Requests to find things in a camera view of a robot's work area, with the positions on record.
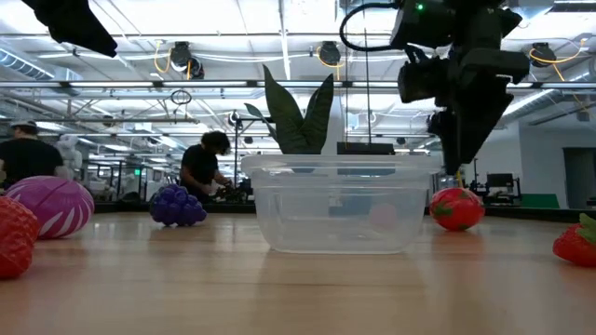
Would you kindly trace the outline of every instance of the man in black shirt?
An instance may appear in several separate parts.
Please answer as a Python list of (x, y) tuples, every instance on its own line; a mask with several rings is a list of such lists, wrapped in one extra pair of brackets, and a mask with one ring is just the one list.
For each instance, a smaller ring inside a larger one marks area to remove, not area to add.
[(209, 201), (213, 181), (229, 185), (231, 181), (224, 177), (218, 168), (216, 154), (227, 154), (230, 140), (221, 131), (212, 131), (203, 135), (201, 143), (186, 149), (180, 172), (181, 186), (198, 201)]
[(14, 139), (0, 143), (0, 188), (34, 176), (68, 177), (58, 149), (37, 138), (34, 121), (15, 122), (10, 127)]

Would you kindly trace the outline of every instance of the purple grape bunch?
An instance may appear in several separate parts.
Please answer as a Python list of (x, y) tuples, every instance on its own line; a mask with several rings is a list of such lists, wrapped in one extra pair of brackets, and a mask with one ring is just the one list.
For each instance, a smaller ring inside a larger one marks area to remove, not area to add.
[(170, 184), (157, 191), (151, 201), (149, 213), (155, 222), (166, 226), (176, 223), (178, 226), (193, 226), (207, 219), (203, 209), (194, 195), (188, 194), (185, 187)]

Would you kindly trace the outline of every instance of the pink and white striped toy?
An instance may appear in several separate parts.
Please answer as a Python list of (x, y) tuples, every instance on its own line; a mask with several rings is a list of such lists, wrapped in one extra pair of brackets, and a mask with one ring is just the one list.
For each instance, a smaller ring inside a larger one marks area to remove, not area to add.
[(7, 197), (19, 201), (37, 217), (40, 239), (61, 238), (87, 224), (95, 204), (78, 182), (40, 176), (24, 179), (7, 190)]

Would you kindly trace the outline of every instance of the wooden table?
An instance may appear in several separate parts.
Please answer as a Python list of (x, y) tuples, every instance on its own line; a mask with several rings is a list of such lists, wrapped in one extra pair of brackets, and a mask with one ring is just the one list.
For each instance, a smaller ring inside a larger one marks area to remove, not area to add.
[(0, 282), (0, 334), (591, 335), (596, 270), (551, 254), (564, 228), (428, 221), (400, 255), (295, 255), (270, 251), (252, 215), (186, 229), (96, 215)]

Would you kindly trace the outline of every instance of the plastic tub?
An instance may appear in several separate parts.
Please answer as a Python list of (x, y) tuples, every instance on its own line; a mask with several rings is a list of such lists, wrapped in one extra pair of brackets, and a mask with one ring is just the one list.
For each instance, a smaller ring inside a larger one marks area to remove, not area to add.
[(251, 176), (264, 239), (297, 253), (398, 253), (418, 235), (438, 157), (256, 155)]

